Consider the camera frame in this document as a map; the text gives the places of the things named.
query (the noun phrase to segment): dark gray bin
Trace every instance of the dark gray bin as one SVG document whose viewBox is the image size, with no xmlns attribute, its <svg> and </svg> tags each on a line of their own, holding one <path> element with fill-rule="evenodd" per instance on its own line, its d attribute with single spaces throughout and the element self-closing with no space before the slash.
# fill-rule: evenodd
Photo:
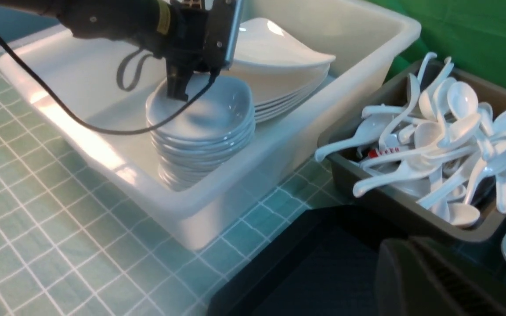
<svg viewBox="0 0 506 316">
<path fill-rule="evenodd" d="M 407 102 L 407 75 L 410 72 L 416 75 L 420 64 L 421 61 L 412 64 L 404 72 L 381 86 L 374 94 L 360 102 L 358 106 L 352 108 L 350 112 L 346 113 L 320 135 L 318 147 L 353 136 L 357 126 L 362 121 L 360 113 L 367 105 L 404 106 Z M 428 86 L 436 78 L 442 66 L 444 65 L 436 60 L 429 62 L 423 78 L 422 88 Z M 470 84 L 476 90 L 480 101 L 491 104 L 494 117 L 506 110 L 506 90 L 504 88 L 456 68 L 451 76 Z M 415 203 L 411 197 L 392 186 L 380 187 L 367 192 L 361 198 L 354 198 L 353 185 L 355 182 L 370 177 L 361 168 L 348 162 L 348 159 L 358 160 L 356 149 L 352 148 L 330 154 L 327 159 L 331 162 L 333 182 L 339 192 L 345 194 L 348 198 L 354 199 L 357 204 L 379 213 L 380 216 L 390 220 L 408 234 L 429 236 L 448 243 L 454 241 L 484 242 L 493 236 L 494 232 L 502 226 L 506 219 L 506 215 L 501 214 L 496 209 L 494 189 L 476 205 L 481 212 L 480 220 L 474 226 L 465 230 L 444 222 L 444 220 Z"/>
</svg>

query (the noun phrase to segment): green tiled tablecloth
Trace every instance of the green tiled tablecloth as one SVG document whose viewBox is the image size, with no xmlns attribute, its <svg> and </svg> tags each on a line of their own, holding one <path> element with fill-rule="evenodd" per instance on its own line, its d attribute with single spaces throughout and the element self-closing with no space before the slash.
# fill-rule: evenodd
<svg viewBox="0 0 506 316">
<path fill-rule="evenodd" d="M 335 194 L 329 170 L 308 162 L 210 246 L 185 250 L 0 74 L 0 315 L 202 315 L 303 210 Z"/>
</svg>

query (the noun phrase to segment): white bowl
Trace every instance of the white bowl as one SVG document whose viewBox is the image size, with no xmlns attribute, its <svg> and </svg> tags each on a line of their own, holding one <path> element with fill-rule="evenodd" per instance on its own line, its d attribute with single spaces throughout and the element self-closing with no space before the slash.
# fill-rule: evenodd
<svg viewBox="0 0 506 316">
<path fill-rule="evenodd" d="M 207 84 L 208 74 L 196 74 L 187 86 L 189 98 Z M 146 102 L 148 122 L 162 122 L 185 102 L 167 98 L 167 80 L 159 85 Z M 200 142 L 230 136 L 247 124 L 253 107 L 251 89 L 242 80 L 219 76 L 211 88 L 176 118 L 155 132 L 177 140 Z"/>
<path fill-rule="evenodd" d="M 199 148 L 178 148 L 171 146 L 171 144 L 167 144 L 163 140 L 159 140 L 157 138 L 152 138 L 153 146 L 155 146 L 156 150 L 161 153 L 169 154 L 171 156 L 175 156 L 175 158 L 188 159 L 190 161 L 204 161 L 211 159 L 220 159 L 230 154 L 233 154 L 246 145 L 249 137 L 255 132 L 255 125 L 251 124 L 251 128 L 240 134 L 238 137 L 225 141 L 219 144 L 213 144 L 213 146 L 209 147 L 199 147 Z"/>
<path fill-rule="evenodd" d="M 221 138 L 216 138 L 212 140 L 202 140 L 202 141 L 190 141 L 190 140 L 181 140 L 179 138 L 172 138 L 165 134 L 158 132 L 157 130 L 153 130 L 150 132 L 151 136 L 161 144 L 167 144 L 169 146 L 173 146 L 180 149 L 185 150 L 213 150 L 215 148 L 224 148 L 226 146 L 231 146 L 231 142 L 235 142 L 240 137 L 243 137 L 244 133 L 248 133 L 251 128 L 255 128 L 255 108 L 251 107 L 249 110 L 249 114 L 247 114 L 243 124 L 241 124 L 238 128 L 236 128 L 233 132 L 224 134 Z"/>
<path fill-rule="evenodd" d="M 312 68 L 334 60 L 335 56 L 312 50 L 273 21 L 254 18 L 239 27 L 233 65 L 267 73 Z"/>
</svg>

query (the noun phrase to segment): white plate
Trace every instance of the white plate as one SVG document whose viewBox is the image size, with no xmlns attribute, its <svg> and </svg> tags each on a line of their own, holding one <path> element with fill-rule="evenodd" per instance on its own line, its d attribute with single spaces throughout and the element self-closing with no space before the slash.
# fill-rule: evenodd
<svg viewBox="0 0 506 316">
<path fill-rule="evenodd" d="M 276 118 L 277 116 L 280 116 L 281 114 L 284 114 L 285 112 L 288 112 L 289 110 L 292 110 L 296 106 L 299 106 L 303 102 L 303 100 L 308 98 L 315 90 L 317 90 L 317 88 L 319 88 L 319 86 L 321 86 L 321 84 L 324 81 L 325 81 L 325 77 L 323 77 L 318 82 L 318 84 L 314 84 L 313 88 L 311 90 L 307 90 L 307 91 L 305 91 L 305 93 L 297 95 L 293 100 L 290 100 L 289 102 L 287 102 L 287 104 L 283 104 L 283 106 L 281 106 L 275 110 L 263 112 L 262 114 L 259 114 L 259 115 L 255 114 L 255 122 L 257 122 L 257 124 L 260 124 L 260 123 L 265 122 L 267 120 L 271 120 L 273 118 Z"/>
<path fill-rule="evenodd" d="M 256 110 L 255 111 L 255 120 L 259 116 L 264 116 L 273 112 L 277 112 L 281 110 L 282 108 L 289 108 L 290 106 L 293 106 L 294 104 L 297 104 L 299 101 L 304 99 L 306 96 L 309 96 L 312 92 L 314 92 L 325 80 L 325 74 L 321 76 L 320 78 L 317 78 L 311 85 L 307 86 L 305 89 L 303 89 L 300 93 L 295 94 L 293 98 L 290 98 L 286 102 L 282 102 L 281 104 L 278 104 L 277 106 L 273 106 L 271 108 L 264 108 L 262 110 Z"/>
<path fill-rule="evenodd" d="M 322 65 L 282 74 L 255 74 L 231 68 L 227 72 L 223 72 L 223 75 L 247 82 L 253 94 L 253 104 L 261 105 L 277 101 L 302 90 L 315 78 L 319 78 L 323 72 L 326 72 L 327 68 L 329 65 Z"/>
<path fill-rule="evenodd" d="M 329 68 L 327 68 L 327 71 L 323 72 L 323 74 L 319 78 L 315 78 L 312 82 L 310 82 L 310 84 L 308 84 L 307 86 L 304 86 L 304 88 L 302 88 L 301 90 L 299 90 L 289 96 L 286 96 L 285 98 L 281 98 L 281 99 L 277 100 L 276 102 L 270 102 L 268 104 L 264 104 L 261 106 L 255 106 L 255 115 L 259 115 L 262 112 L 274 110 L 278 107 L 281 107 L 283 104 L 290 102 L 290 100 L 296 98 L 299 94 L 305 94 L 306 92 L 311 93 L 311 91 L 313 91 L 319 85 L 321 85 L 322 80 L 325 79 L 328 72 L 329 72 Z"/>
<path fill-rule="evenodd" d="M 187 94 L 194 96 L 208 80 L 208 74 L 195 74 L 189 81 Z M 165 120 L 185 104 L 167 98 L 166 90 L 164 80 L 147 99 L 146 116 L 152 124 Z M 245 82 L 219 76 L 201 98 L 155 132 L 190 142 L 218 140 L 241 130 L 252 107 L 251 89 Z"/>
<path fill-rule="evenodd" d="M 316 52 L 266 18 L 243 22 L 233 65 L 251 72 L 286 72 L 330 64 L 335 56 Z"/>
</svg>

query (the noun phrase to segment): black cable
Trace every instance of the black cable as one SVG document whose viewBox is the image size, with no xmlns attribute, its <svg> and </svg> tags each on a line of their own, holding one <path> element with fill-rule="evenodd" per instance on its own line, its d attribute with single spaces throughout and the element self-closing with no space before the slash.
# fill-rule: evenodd
<svg viewBox="0 0 506 316">
<path fill-rule="evenodd" d="M 200 90 L 193 98 L 191 98 L 189 100 L 189 102 L 187 102 L 179 110 L 177 110 L 177 112 L 175 112 L 174 114 L 172 114 L 171 116 L 169 116 L 165 120 L 163 120 L 163 121 L 155 124 L 154 126 L 149 126 L 147 128 L 142 128 L 142 129 L 137 129 L 137 130 L 112 130 L 112 129 L 104 129 L 104 128 L 99 128 L 99 127 L 93 126 L 91 124 L 88 124 L 88 123 L 84 122 L 83 120 L 81 120 L 80 118 L 78 118 L 78 116 L 76 116 L 74 114 L 74 112 L 72 112 L 68 108 L 68 106 L 66 106 L 64 104 L 64 102 L 62 102 L 62 100 L 54 93 L 54 91 L 52 91 L 52 89 L 44 82 L 44 80 L 42 80 L 42 78 L 40 78 L 29 66 L 27 66 L 27 64 L 25 64 L 22 61 L 22 59 L 19 56 L 17 56 L 17 54 L 15 54 L 13 52 L 13 50 L 9 47 L 9 45 L 6 44 L 5 40 L 3 38 L 1 38 L 1 36 L 0 36 L 0 45 L 5 50 L 5 52 L 7 52 L 9 54 L 9 56 L 19 66 L 21 66 L 21 68 L 23 68 L 23 70 L 26 73 L 28 73 L 29 76 L 31 76 L 38 84 L 40 84 L 40 86 L 42 86 L 42 88 L 44 88 L 44 90 L 46 90 L 46 92 L 48 92 L 48 94 L 52 98 L 54 98 L 55 102 L 74 121 L 76 121 L 79 125 L 87 128 L 87 129 L 92 130 L 93 132 L 102 133 L 102 134 L 110 134 L 110 135 L 118 135 L 118 136 L 138 135 L 138 134 L 145 134 L 145 133 L 151 132 L 152 130 L 156 130 L 156 129 L 164 126 L 165 124 L 169 123 L 171 120 L 173 120 L 174 118 L 176 118 L 179 114 L 181 114 L 189 106 L 191 106 L 196 100 L 198 100 L 198 98 L 200 98 L 201 96 L 203 96 L 208 91 L 208 89 L 211 88 L 211 86 L 214 84 L 214 81 L 216 80 L 218 74 L 220 73 L 219 71 L 211 72 L 210 79 L 208 80 L 208 84 L 206 84 L 204 86 L 204 88 L 202 88 L 202 90 Z"/>
<path fill-rule="evenodd" d="M 146 62 L 147 58 L 153 57 L 152 54 L 145 54 L 144 56 L 142 56 L 142 58 L 140 58 L 136 66 L 134 78 L 132 79 L 132 82 L 128 86 L 124 84 L 124 73 L 126 72 L 126 67 L 128 67 L 128 64 L 143 51 L 144 51 L 143 48 L 140 48 L 137 51 L 126 56 L 122 60 L 122 62 L 120 62 L 118 70 L 116 71 L 116 84 L 122 91 L 130 92 L 138 86 L 138 83 L 140 82 L 140 77 L 142 76 L 142 69 L 144 67 L 144 63 Z"/>
</svg>

